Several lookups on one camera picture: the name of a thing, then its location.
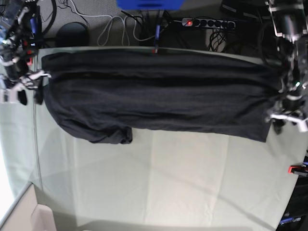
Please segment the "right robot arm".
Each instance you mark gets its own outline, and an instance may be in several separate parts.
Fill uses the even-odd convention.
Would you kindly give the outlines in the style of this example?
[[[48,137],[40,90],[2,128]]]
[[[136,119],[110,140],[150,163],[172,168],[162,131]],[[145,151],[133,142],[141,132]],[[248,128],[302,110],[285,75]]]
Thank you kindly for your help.
[[[0,6],[0,102],[27,105],[27,90],[34,92],[36,104],[43,103],[43,79],[50,75],[43,70],[31,71],[30,66],[47,39],[56,13],[51,2],[51,19],[42,29],[40,6],[36,0],[5,0]]]

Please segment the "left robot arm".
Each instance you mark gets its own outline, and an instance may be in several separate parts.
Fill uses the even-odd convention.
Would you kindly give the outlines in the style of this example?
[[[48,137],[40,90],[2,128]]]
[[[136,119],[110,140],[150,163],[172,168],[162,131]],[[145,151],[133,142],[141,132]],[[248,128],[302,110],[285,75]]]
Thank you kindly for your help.
[[[265,57],[262,61],[280,73],[280,95],[269,109],[267,121],[272,123],[276,134],[281,134],[287,122],[296,125],[299,132],[308,130],[308,113],[305,109],[308,89],[308,22],[302,0],[268,0],[265,2],[277,38],[277,51],[282,54],[280,64],[270,64]]]

